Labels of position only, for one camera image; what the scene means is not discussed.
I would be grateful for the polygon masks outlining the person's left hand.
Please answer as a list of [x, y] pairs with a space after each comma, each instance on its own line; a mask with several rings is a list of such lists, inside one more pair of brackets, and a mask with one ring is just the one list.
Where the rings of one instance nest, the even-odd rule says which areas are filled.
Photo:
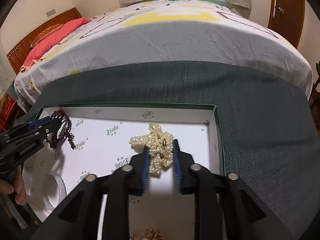
[[1, 193], [9, 195], [15, 193], [15, 201], [17, 204], [24, 206], [27, 202], [27, 193], [25, 190], [25, 184], [22, 177], [21, 166], [18, 166], [14, 172], [14, 180], [12, 183], [1, 180], [0, 187]]

